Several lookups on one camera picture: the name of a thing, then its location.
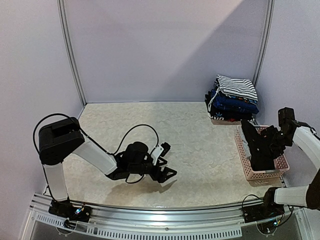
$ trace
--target pink plastic basket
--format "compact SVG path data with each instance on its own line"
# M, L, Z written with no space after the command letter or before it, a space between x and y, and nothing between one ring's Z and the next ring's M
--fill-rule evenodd
M266 129L268 126L258 125L255 127L257 132L260 133L263 129ZM237 126L237 130L235 134L235 143L240 154L240 159L242 162L242 167L243 167L246 180L252 181L252 180L278 178L278 177L281 177L286 171L290 169L287 159L283 154L278 158L274 159L275 170L253 171L251 168L250 160L246 159L243 141L239 134L239 128L241 128L241 126Z

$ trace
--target back wall panel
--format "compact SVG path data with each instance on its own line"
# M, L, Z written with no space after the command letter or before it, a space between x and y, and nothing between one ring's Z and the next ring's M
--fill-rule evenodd
M89 103L202 101L216 74L252 79L268 0L68 0Z

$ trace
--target striped shirt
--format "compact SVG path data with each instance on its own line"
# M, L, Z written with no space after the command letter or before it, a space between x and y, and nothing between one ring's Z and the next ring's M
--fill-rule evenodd
M219 90L226 96L237 96L258 101L256 89L250 79L231 78L217 75Z

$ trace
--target marble-patterned tabletop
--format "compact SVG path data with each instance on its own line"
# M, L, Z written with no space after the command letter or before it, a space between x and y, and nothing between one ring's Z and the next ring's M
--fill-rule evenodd
M134 102L88 104L81 127L109 152L137 124L156 129L160 143L168 142L168 167L177 175L159 184L147 175L136 184L112 181L94 166L71 154L63 162L72 200L121 207L202 207L241 202L248 194L260 197L269 187L280 187L279 178L248 182L235 142L236 126L213 125L204 102ZM156 136L147 127L128 134L120 151L135 141L151 150ZM131 175L129 182L139 179Z

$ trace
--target ventilation grille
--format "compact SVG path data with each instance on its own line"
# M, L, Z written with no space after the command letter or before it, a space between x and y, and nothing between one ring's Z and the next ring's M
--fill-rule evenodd
M64 229L64 219L56 216L37 213L36 220ZM224 240L242 237L241 227L199 233L139 233L87 226L86 232L79 233L110 240Z

